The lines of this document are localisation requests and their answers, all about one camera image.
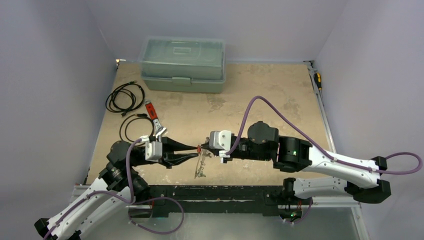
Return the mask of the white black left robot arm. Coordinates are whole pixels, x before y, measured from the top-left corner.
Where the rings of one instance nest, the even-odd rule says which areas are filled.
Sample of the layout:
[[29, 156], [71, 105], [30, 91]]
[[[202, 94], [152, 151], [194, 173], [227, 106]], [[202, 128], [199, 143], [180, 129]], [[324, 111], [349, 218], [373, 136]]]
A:
[[91, 185], [69, 206], [50, 218], [34, 223], [45, 240], [80, 240], [97, 224], [128, 206], [153, 208], [172, 198], [151, 193], [149, 184], [134, 167], [160, 164], [167, 169], [198, 156], [197, 147], [169, 137], [142, 136], [133, 143], [115, 142], [107, 155], [108, 164]]

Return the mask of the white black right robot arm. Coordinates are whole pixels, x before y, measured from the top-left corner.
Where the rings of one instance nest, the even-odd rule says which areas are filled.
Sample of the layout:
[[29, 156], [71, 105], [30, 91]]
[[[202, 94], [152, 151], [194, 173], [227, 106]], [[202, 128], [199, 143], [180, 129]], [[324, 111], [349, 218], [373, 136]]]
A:
[[229, 130], [212, 131], [200, 147], [220, 157], [222, 163], [233, 159], [272, 161], [273, 168], [281, 172], [325, 175], [284, 179], [276, 197], [288, 204], [317, 196], [351, 196], [360, 203], [379, 204], [392, 194], [390, 183], [382, 180], [378, 172], [387, 169], [384, 157], [357, 159], [320, 151], [309, 141], [280, 136], [277, 128], [262, 121], [251, 125], [247, 137], [239, 140]]

